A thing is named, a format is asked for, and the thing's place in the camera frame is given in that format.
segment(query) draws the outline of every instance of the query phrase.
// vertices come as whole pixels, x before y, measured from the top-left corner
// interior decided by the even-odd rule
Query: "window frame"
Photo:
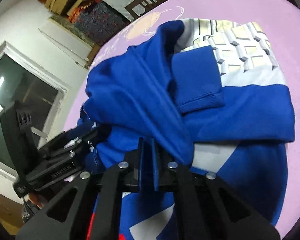
[[[18,51],[7,41],[4,41],[0,46],[0,59],[4,54],[9,56],[12,60],[14,60],[20,66],[25,68],[31,74],[41,79],[42,81],[44,81],[45,83],[52,86],[58,91],[58,94],[53,102],[53,106],[49,111],[49,114],[47,116],[42,131],[36,128],[32,128],[32,132],[41,137],[38,145],[38,147],[41,147],[47,142],[47,138],[49,137],[49,133],[51,131],[52,125],[60,111],[61,104],[66,94],[68,93],[69,88],[62,80],[60,80],[59,78],[57,78],[56,76],[54,76],[53,74],[45,70],[36,62],[29,59],[26,55],[22,54],[20,51]],[[4,176],[5,178],[11,181],[14,181],[18,174],[13,168],[10,168],[9,166],[0,162],[0,175]]]

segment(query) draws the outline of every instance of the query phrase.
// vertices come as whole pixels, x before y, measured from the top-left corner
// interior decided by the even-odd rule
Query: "pink tablecloth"
[[[300,217],[300,10],[286,0],[168,0],[144,15],[102,47],[93,66],[124,53],[128,46],[146,41],[158,25],[176,19],[227,19],[237,23],[257,22],[268,36],[280,63],[296,114],[296,141],[288,145],[288,185],[276,226],[284,237]],[[87,99],[82,85],[65,124],[76,125],[79,110]]]

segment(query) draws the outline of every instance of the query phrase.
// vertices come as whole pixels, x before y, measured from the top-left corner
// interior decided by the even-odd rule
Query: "metal screw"
[[[80,173],[80,178],[81,179],[87,179],[89,177],[90,177],[90,173],[87,172],[87,171],[83,171],[83,172]]]
[[[215,179],[217,175],[214,172],[208,172],[206,173],[206,178],[207,179]]]
[[[73,158],[73,156],[75,156],[75,152],[74,151],[70,151],[70,157]]]
[[[178,167],[178,163],[176,163],[176,162],[169,162],[168,163],[168,168],[169,169],[175,169],[177,167]]]
[[[128,168],[128,167],[129,167],[129,163],[127,163],[127,162],[120,162],[120,163],[118,164],[118,166],[119,166],[119,168],[121,168],[121,169],[125,169],[125,168]]]

